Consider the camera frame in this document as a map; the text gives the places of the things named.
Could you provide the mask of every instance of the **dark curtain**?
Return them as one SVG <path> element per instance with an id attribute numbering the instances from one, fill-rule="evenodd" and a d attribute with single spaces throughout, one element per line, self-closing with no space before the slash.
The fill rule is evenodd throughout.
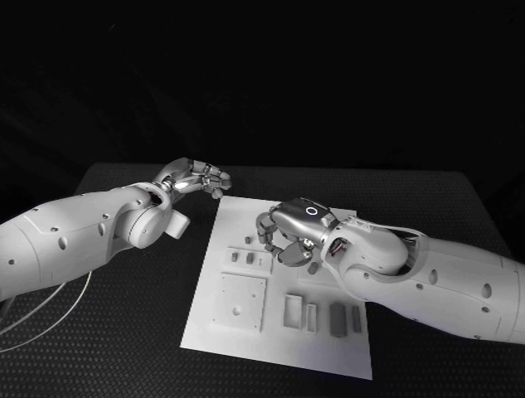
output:
<path id="1" fill-rule="evenodd" d="M 180 156 L 460 171 L 525 261 L 525 7 L 0 23 L 0 222 Z"/>

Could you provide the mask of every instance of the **black background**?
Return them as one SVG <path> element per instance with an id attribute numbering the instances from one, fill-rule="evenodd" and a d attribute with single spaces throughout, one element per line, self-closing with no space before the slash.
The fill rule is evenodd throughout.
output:
<path id="1" fill-rule="evenodd" d="M 95 162 L 454 170 L 525 262 L 523 5 L 137 11 L 0 21 L 0 222 Z"/>

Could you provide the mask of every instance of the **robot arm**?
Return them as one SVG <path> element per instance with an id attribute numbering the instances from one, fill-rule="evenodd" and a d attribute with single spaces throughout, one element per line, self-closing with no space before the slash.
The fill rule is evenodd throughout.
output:
<path id="1" fill-rule="evenodd" d="M 153 182 L 36 206 L 0 225 L 0 301 L 79 278 L 163 232 L 177 239 L 189 220 L 173 202 L 197 190 L 219 198 L 229 188 L 226 173 L 180 158 Z"/>
<path id="2" fill-rule="evenodd" d="M 355 299 L 457 336 L 525 344 L 525 265 L 414 230 L 339 221 L 306 199 L 272 207 L 255 225 L 278 262 L 300 266 L 319 253 Z M 271 244 L 275 230 L 293 241 L 285 250 Z"/>

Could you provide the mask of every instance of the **hole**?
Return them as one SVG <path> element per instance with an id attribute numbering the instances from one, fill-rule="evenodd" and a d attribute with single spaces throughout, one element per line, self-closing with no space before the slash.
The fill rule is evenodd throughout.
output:
<path id="1" fill-rule="evenodd" d="M 483 296 L 483 299 L 489 299 L 492 297 L 492 285 L 490 284 L 484 284 L 483 285 L 483 289 L 480 290 L 480 295 Z"/>
<path id="2" fill-rule="evenodd" d="M 431 284 L 437 283 L 437 271 L 434 269 L 430 272 L 430 283 Z"/>
<path id="3" fill-rule="evenodd" d="M 66 238 L 65 237 L 59 238 L 59 248 L 60 248 L 60 250 L 63 250 L 66 248 Z"/>

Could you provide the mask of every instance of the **dark gray tablecloth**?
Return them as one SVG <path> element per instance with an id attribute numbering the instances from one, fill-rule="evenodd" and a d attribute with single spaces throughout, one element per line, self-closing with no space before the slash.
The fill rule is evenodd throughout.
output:
<path id="1" fill-rule="evenodd" d="M 148 181 L 160 165 L 97 164 L 78 193 Z M 473 188 L 454 172 L 225 167 L 236 197 L 308 197 L 509 255 Z M 0 355 L 0 397 L 19 396 L 525 396 L 525 347 L 453 337 L 368 304 L 373 381 L 179 348 L 218 202 L 202 192 L 176 205 L 192 219 L 180 240 L 127 250 L 92 275 L 65 322 Z M 0 349 L 40 332 L 72 304 L 85 278 L 0 337 Z M 52 289 L 17 297 L 3 325 Z"/>

